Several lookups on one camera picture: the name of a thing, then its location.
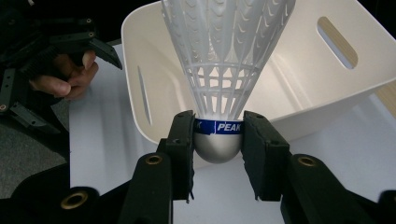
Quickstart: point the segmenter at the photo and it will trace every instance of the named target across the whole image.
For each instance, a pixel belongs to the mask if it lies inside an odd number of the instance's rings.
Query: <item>white table surface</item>
[[[123,62],[121,45],[115,48]],[[125,72],[97,61],[86,96],[70,105],[70,169],[71,187],[104,194],[131,179],[138,158],[157,146],[134,124]],[[382,190],[396,189],[396,119],[375,95],[290,142],[290,150],[324,161],[347,189],[375,202]],[[174,202],[174,223],[283,223],[280,203],[254,200],[240,158],[195,169],[192,191],[189,204]]]

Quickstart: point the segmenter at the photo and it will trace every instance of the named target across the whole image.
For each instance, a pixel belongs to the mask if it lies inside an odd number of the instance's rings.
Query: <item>shuttlecock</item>
[[[206,161],[239,151],[238,120],[295,0],[162,0],[163,18],[198,118],[194,145]]]

